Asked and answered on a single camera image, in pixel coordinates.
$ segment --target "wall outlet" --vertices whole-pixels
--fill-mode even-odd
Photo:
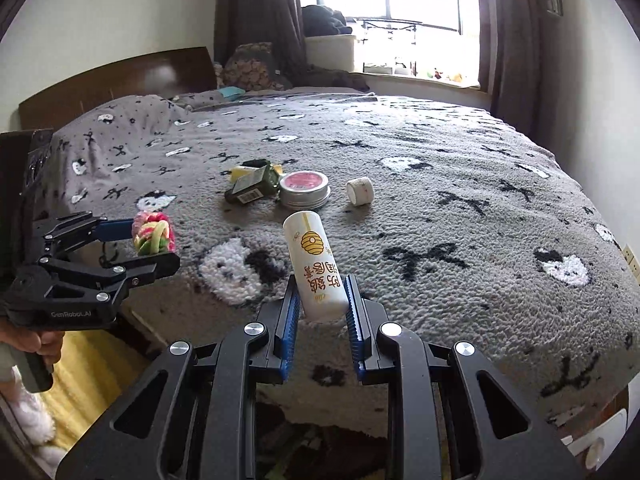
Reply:
[[[631,268],[631,272],[636,278],[640,276],[640,262],[638,262],[638,260],[636,260],[635,258],[631,260],[629,267]]]
[[[631,247],[625,245],[625,248],[622,249],[622,255],[625,257],[626,262],[630,265],[631,260],[635,258],[634,252],[631,250]]]
[[[546,12],[554,16],[564,16],[562,0],[546,0]]]

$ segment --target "white tape roll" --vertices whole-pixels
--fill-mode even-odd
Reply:
[[[349,300],[317,213],[299,211],[284,221],[289,256],[309,321],[340,319]]]
[[[370,204],[373,202],[373,185],[369,177],[354,178],[347,182],[347,196],[355,206]]]

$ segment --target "rope toy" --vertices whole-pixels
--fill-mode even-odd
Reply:
[[[139,212],[133,219],[131,236],[138,256],[175,251],[174,229],[164,213]]]

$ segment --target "white wall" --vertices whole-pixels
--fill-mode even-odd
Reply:
[[[18,104],[67,77],[128,57],[213,49],[216,0],[27,0],[0,41],[0,132]]]
[[[562,0],[545,17],[536,141],[640,252],[640,41],[615,0]]]
[[[435,81],[402,78],[377,74],[364,74],[364,79],[372,92],[378,95],[406,95],[418,99],[430,99],[443,103],[453,103],[488,110],[491,96],[471,88],[457,88]]]

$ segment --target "wooden headboard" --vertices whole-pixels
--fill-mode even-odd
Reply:
[[[216,88],[206,47],[167,50],[109,63],[65,79],[20,103],[23,129],[62,126],[112,99],[127,95],[204,92]]]

